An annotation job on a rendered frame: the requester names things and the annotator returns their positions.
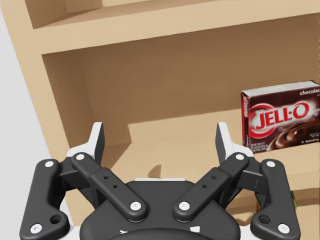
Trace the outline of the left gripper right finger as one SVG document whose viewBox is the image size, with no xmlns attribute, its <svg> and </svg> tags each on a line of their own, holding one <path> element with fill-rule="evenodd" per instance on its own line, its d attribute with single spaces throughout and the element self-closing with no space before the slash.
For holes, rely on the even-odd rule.
<svg viewBox="0 0 320 240">
<path fill-rule="evenodd" d="M 241 192 L 254 192 L 260 206 L 251 219 L 257 238 L 298 238 L 300 226 L 285 166 L 279 160 L 258 162 L 253 152 L 231 140 L 228 126 L 218 122 L 215 146 L 219 166 L 212 168 L 174 204 L 173 216 L 191 222 L 210 202 L 226 208 Z"/>
</svg>

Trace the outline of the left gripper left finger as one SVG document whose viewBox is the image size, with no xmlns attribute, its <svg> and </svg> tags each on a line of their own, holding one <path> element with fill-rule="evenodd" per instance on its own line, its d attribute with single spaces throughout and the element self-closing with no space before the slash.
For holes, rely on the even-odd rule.
<svg viewBox="0 0 320 240">
<path fill-rule="evenodd" d="M 102 122 L 95 122 L 86 143 L 72 147 L 62 162 L 37 163 L 22 223 L 21 238 L 63 238 L 71 229 L 60 210 L 67 191 L 74 189 L 98 208 L 108 200 L 126 220 L 138 223 L 147 217 L 147 204 L 110 169 L 101 166 L 105 148 Z"/>
</svg>

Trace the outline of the brown carton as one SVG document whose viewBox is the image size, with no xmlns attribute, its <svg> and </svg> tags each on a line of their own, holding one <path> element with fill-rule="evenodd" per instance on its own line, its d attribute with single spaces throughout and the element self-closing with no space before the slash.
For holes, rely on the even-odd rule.
<svg viewBox="0 0 320 240">
<path fill-rule="evenodd" d="M 320 141 L 320 84 L 300 81 L 241 92 L 242 144 L 262 153 Z"/>
</svg>

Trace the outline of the pale wooden shelf unit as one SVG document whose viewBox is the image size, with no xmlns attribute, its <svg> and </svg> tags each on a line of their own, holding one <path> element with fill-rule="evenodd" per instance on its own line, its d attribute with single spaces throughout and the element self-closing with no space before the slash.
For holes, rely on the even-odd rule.
<svg viewBox="0 0 320 240">
<path fill-rule="evenodd" d="M 124 182 L 198 181 L 241 91 L 319 80 L 320 0 L 0 0 L 50 157 L 103 122 Z"/>
</svg>

